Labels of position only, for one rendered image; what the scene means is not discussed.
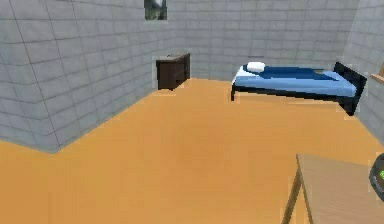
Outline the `black bed with blue cover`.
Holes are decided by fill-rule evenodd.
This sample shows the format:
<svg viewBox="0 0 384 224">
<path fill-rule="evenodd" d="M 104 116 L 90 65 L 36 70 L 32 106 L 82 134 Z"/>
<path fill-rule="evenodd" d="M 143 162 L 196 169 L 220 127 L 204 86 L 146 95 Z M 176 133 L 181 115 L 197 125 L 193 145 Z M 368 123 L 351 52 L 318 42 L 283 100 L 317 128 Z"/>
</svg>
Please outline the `black bed with blue cover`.
<svg viewBox="0 0 384 224">
<path fill-rule="evenodd" d="M 367 78 L 340 62 L 332 71 L 310 67 L 267 66 L 263 72 L 251 72 L 242 65 L 231 83 L 230 99 L 236 92 L 260 93 L 337 102 L 349 116 L 357 105 Z"/>
</svg>

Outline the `white pillow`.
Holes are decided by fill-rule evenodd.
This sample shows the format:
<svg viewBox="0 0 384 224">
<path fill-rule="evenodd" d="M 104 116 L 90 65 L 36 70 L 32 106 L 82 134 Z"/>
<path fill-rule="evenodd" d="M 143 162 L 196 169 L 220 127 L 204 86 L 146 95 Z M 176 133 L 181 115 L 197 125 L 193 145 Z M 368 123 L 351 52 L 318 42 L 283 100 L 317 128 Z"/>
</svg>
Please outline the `white pillow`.
<svg viewBox="0 0 384 224">
<path fill-rule="evenodd" d="M 249 62 L 247 64 L 247 69 L 251 72 L 263 72 L 265 69 L 265 64 L 263 62 Z"/>
</svg>

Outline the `framed wall picture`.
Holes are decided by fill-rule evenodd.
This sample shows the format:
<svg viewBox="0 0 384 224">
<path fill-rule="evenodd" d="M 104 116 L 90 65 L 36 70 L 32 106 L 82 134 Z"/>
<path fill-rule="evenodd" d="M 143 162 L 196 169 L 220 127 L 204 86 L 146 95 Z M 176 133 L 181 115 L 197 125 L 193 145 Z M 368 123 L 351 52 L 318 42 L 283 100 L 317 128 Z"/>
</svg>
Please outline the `framed wall picture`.
<svg viewBox="0 0 384 224">
<path fill-rule="evenodd" d="M 167 4 L 166 0 L 144 0 L 146 20 L 166 20 Z"/>
</svg>

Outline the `dark brown chest of drawers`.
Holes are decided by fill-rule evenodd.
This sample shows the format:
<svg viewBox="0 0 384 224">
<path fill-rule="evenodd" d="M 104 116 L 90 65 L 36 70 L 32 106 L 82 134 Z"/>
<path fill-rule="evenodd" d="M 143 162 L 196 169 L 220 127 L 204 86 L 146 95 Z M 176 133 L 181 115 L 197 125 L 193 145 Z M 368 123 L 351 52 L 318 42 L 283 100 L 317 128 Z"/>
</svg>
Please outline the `dark brown chest of drawers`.
<svg viewBox="0 0 384 224">
<path fill-rule="evenodd" d="M 190 54 L 170 55 L 156 61 L 158 89 L 173 91 L 190 78 Z"/>
</svg>

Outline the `light wooden table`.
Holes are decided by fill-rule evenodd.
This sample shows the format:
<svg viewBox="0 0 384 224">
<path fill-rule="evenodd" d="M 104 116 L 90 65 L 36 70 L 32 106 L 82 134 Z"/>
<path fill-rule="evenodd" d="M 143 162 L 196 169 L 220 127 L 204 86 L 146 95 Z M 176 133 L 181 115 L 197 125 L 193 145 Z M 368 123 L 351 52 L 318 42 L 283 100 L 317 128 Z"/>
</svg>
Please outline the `light wooden table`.
<svg viewBox="0 0 384 224">
<path fill-rule="evenodd" d="M 297 170 L 281 224 L 289 224 L 303 189 L 310 224 L 384 224 L 384 202 L 369 181 L 370 167 L 297 154 Z"/>
</svg>

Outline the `black round alarm clock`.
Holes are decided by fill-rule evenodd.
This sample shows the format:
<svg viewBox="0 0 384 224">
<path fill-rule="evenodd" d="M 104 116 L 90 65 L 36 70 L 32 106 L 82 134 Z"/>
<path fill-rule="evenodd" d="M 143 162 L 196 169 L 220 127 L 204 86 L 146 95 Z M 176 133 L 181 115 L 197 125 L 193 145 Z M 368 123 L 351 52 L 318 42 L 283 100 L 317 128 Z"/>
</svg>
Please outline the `black round alarm clock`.
<svg viewBox="0 0 384 224">
<path fill-rule="evenodd" d="M 375 159 L 369 173 L 369 181 L 376 195 L 384 202 L 384 153 Z"/>
</svg>

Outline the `light wooden wall shelf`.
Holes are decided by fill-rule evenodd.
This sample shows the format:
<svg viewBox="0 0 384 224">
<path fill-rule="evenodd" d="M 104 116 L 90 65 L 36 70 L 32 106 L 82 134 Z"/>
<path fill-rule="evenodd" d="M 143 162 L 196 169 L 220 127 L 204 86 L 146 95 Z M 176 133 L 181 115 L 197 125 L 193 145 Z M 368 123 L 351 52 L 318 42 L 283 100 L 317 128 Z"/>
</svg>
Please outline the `light wooden wall shelf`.
<svg viewBox="0 0 384 224">
<path fill-rule="evenodd" d="M 379 83 L 384 84 L 384 63 L 382 64 L 379 72 L 377 74 L 371 74 L 370 77 Z"/>
</svg>

